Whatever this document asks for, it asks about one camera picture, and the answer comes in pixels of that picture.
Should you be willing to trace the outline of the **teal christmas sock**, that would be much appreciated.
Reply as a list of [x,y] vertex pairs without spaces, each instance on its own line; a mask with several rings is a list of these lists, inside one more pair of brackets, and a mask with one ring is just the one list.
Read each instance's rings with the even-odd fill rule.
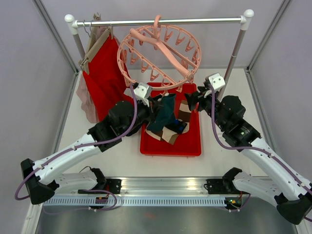
[[164,106],[156,108],[156,120],[153,123],[150,122],[147,126],[147,130],[152,132],[160,132],[165,125],[176,119],[174,114],[176,94],[169,93],[167,95],[157,96],[163,96],[162,102]]

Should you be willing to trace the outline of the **pink round clip hanger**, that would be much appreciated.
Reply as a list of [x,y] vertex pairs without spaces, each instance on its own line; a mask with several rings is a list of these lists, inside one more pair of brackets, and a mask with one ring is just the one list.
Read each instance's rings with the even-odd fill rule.
[[[160,35],[161,39],[164,38],[164,35],[166,32],[172,34],[170,39],[167,41],[167,44],[170,47],[172,47],[173,49],[180,52],[183,56],[187,57],[188,59],[191,59],[192,56],[194,55],[195,51],[194,50],[186,51],[186,47],[187,46],[193,47],[194,43],[189,42],[188,36],[183,34],[183,33],[179,33],[178,31],[171,29],[171,28],[169,28],[169,29],[162,28],[161,29],[161,35]],[[183,80],[182,75],[170,64],[170,62],[167,60],[167,58],[162,54],[162,52],[160,50],[156,50],[149,43],[140,43],[136,39],[132,39],[131,42],[132,42],[134,48],[140,54],[142,54],[151,63],[156,65],[161,71],[163,71],[165,74],[167,74],[174,81],[179,82],[179,81]],[[130,75],[128,73],[128,71],[126,70],[127,65],[139,68],[142,73],[148,73],[149,79],[150,79],[151,74],[156,74],[156,72],[151,71],[151,68],[147,68],[145,71],[142,71],[143,62],[140,59],[138,59],[135,63],[131,63],[131,60],[134,59],[135,57],[136,57],[136,54],[132,54],[127,46],[119,45],[119,48],[117,51],[117,64],[119,66],[119,69],[120,69],[122,75],[124,76],[125,84],[127,87],[129,87],[131,84],[138,82],[138,79],[136,77]],[[160,86],[162,85],[162,77],[161,76],[159,76],[155,80],[150,79],[150,81],[156,81],[156,82],[160,83]]]

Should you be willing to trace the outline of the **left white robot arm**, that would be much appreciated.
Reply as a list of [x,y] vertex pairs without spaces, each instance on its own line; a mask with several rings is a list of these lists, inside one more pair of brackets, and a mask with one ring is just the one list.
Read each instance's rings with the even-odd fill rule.
[[102,193],[106,189],[106,178],[100,169],[91,168],[85,173],[73,174],[66,174],[65,171],[121,143],[123,137],[133,135],[144,123],[154,122],[163,110],[164,98],[158,96],[147,100],[148,105],[136,99],[133,102],[119,101],[102,121],[70,146],[37,161],[23,160],[20,163],[21,186],[27,189],[25,198],[38,205],[58,193]]

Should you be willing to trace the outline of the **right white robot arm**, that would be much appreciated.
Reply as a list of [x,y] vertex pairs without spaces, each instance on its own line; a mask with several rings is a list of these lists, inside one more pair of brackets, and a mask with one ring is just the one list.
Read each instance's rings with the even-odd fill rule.
[[271,182],[255,178],[238,168],[230,169],[223,177],[225,191],[236,190],[254,195],[271,205],[292,224],[312,220],[312,183],[292,169],[244,119],[246,112],[237,96],[225,96],[216,100],[211,85],[199,91],[185,94],[190,110],[205,111],[211,118],[213,133],[222,132],[225,142],[215,136],[218,144],[227,150],[235,150],[253,161]]

